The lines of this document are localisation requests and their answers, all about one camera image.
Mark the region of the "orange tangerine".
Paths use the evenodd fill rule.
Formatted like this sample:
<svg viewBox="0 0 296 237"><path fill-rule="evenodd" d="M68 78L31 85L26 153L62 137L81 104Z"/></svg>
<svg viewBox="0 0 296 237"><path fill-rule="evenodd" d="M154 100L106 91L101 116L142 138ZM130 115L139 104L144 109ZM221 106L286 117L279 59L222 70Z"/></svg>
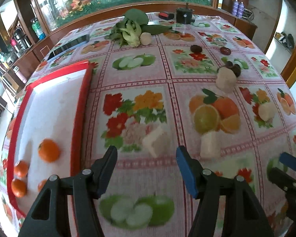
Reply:
<svg viewBox="0 0 296 237"><path fill-rule="evenodd" d="M41 192L41 190L43 189L44 185L46 184L47 179L43 179L39 182L38 184L38 192Z"/></svg>
<svg viewBox="0 0 296 237"><path fill-rule="evenodd" d="M44 162L52 163L59 159L60 154L60 148L51 139L42 140L38 146L38 155Z"/></svg>
<svg viewBox="0 0 296 237"><path fill-rule="evenodd" d="M18 178L24 178L28 174L28 169L29 169L28 163L26 161L19 160L13 168L13 173Z"/></svg>
<svg viewBox="0 0 296 237"><path fill-rule="evenodd" d="M23 198L27 194L26 182L21 179L13 179L11 181L11 190L15 197Z"/></svg>

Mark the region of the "beige banana chunk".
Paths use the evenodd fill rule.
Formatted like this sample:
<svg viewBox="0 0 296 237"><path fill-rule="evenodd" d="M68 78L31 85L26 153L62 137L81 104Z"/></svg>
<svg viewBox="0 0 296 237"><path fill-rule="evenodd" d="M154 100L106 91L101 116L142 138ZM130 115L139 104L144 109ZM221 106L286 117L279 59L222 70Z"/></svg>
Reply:
<svg viewBox="0 0 296 237"><path fill-rule="evenodd" d="M217 72L216 87L225 93L232 93L237 77L231 69L220 67Z"/></svg>
<svg viewBox="0 0 296 237"><path fill-rule="evenodd" d="M142 139L142 146L153 158L166 156L171 148L168 132L161 125Z"/></svg>
<svg viewBox="0 0 296 237"><path fill-rule="evenodd" d="M258 107L258 115L263 121L271 120L275 117L276 107L271 102L266 102Z"/></svg>
<svg viewBox="0 0 296 237"><path fill-rule="evenodd" d="M222 142L219 132L210 131L201 137L201 159L214 159L220 157Z"/></svg>

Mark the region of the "dark red date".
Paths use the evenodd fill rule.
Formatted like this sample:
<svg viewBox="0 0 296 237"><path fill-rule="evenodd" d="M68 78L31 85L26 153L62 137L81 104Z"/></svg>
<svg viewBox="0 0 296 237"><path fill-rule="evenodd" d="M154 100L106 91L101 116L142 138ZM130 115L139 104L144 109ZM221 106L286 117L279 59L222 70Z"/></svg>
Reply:
<svg viewBox="0 0 296 237"><path fill-rule="evenodd" d="M190 51L192 53L195 53L195 54L200 54L200 53L202 53L203 48L201 46L199 46L199 45L191 45L190 46Z"/></svg>
<svg viewBox="0 0 296 237"><path fill-rule="evenodd" d="M220 53L226 56L229 56L232 52L231 49L227 47L220 47Z"/></svg>

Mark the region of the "red rimmed white tray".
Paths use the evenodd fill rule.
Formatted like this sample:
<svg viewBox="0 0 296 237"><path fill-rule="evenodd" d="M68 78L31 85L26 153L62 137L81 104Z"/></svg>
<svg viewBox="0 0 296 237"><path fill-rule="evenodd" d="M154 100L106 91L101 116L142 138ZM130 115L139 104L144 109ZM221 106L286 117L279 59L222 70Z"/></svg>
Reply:
<svg viewBox="0 0 296 237"><path fill-rule="evenodd" d="M52 174L68 177L80 170L80 150L84 112L93 65L87 60L62 67L39 78L26 87L12 129L8 163L7 192L11 206L23 217L38 195L39 183ZM39 144L53 140L60 148L60 157L51 163L43 161ZM27 193L18 198L11 188L16 178L15 164L28 165L25 177Z"/></svg>

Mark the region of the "floral plastic tablecloth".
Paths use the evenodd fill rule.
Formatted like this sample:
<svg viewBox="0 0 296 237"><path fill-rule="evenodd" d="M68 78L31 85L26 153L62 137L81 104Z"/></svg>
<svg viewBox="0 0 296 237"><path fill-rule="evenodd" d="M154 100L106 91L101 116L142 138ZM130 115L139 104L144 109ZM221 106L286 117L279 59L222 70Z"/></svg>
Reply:
<svg viewBox="0 0 296 237"><path fill-rule="evenodd" d="M173 215L160 226L128 230L101 217L106 236L186 236L197 201L183 185L175 150L185 145L199 159L201 137L216 130L220 157L202 160L217 175L243 176L261 201L275 236L291 225L284 193L268 180L282 152L296 156L296 102L268 58L247 36L226 20L198 16L188 25L170 22L172 30L152 38L147 46L120 47L105 39L117 19L74 29L63 37L89 34L88 44L52 62L43 62L30 78L34 82L62 67L88 60L94 67L82 141L82 165L90 165L109 145L119 152L116 170L104 201L118 195L139 198L166 195ZM202 53L190 51L199 45ZM229 56L220 47L231 49ZM227 61L239 64L241 75L232 93L216 87L217 72ZM263 121L258 107L271 102L275 117ZM142 139L158 126L168 132L171 148L153 158Z"/></svg>

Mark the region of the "purple spray can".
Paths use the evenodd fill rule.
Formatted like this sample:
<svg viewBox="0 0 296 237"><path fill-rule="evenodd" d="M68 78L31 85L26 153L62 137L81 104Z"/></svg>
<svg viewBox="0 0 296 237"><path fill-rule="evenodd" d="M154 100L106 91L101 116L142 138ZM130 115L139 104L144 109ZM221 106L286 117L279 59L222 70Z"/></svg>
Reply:
<svg viewBox="0 0 296 237"><path fill-rule="evenodd" d="M236 16L237 16L238 18L242 18L242 16L243 16L243 12L244 12L244 3L243 3L243 2L240 2L240 3L238 4L238 10L237 10Z"/></svg>
<svg viewBox="0 0 296 237"><path fill-rule="evenodd" d="M234 0L233 1L233 6L232 6L232 15L237 16L238 6L239 6L238 0Z"/></svg>

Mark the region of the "black smartphone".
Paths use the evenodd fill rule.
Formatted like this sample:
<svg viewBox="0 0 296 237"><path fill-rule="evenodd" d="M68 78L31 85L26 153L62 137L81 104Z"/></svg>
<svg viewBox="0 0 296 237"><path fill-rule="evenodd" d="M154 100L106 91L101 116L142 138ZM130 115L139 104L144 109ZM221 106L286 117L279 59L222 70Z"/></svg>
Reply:
<svg viewBox="0 0 296 237"><path fill-rule="evenodd" d="M86 34L86 35L79 36L78 38L71 40L65 44L62 44L61 46L57 47L55 50L50 52L47 58L47 62L51 62L56 58L59 58L61 55L64 55L67 51L71 51L84 44L87 44L89 40L90 40L90 35Z"/></svg>

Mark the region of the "black cylindrical grinder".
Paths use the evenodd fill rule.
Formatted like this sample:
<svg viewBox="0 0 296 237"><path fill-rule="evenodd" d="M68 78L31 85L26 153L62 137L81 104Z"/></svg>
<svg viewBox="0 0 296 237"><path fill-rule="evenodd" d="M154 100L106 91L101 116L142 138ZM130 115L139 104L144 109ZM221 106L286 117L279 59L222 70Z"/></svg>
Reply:
<svg viewBox="0 0 296 237"><path fill-rule="evenodd" d="M185 7L176 9L176 22L179 24L189 25L192 23L192 14L194 10L190 9L189 3Z"/></svg>

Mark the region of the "green plastic bottle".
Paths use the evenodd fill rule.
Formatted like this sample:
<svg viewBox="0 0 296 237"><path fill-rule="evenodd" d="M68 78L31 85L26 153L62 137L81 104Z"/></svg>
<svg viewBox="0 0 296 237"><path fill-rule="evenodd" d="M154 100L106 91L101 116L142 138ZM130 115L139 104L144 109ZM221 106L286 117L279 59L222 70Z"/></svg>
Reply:
<svg viewBox="0 0 296 237"><path fill-rule="evenodd" d="M43 32L42 28L41 28L41 25L38 21L37 18L33 18L31 19L31 23L32 23L32 29L34 30L34 32L36 33L37 37L39 40L43 40L46 35L45 33Z"/></svg>

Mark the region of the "red black small box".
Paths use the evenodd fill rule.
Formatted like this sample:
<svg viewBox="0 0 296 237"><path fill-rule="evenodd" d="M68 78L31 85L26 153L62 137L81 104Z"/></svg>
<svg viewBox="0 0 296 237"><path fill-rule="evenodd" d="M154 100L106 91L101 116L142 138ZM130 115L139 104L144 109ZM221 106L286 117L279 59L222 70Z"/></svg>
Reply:
<svg viewBox="0 0 296 237"><path fill-rule="evenodd" d="M159 12L158 17L162 20L173 20L174 14L170 12Z"/></svg>

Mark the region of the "green bok choy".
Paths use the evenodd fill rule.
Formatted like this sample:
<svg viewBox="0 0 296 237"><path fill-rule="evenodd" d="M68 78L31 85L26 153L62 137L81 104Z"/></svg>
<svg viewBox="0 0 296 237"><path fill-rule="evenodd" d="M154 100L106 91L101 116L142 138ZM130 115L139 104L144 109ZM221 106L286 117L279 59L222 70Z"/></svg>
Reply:
<svg viewBox="0 0 296 237"><path fill-rule="evenodd" d="M118 43L120 47L128 45L135 48L140 45L150 45L152 36L171 30L171 26L149 25L149 18L145 12L130 9L124 14L124 18L113 26L105 39Z"/></svg>

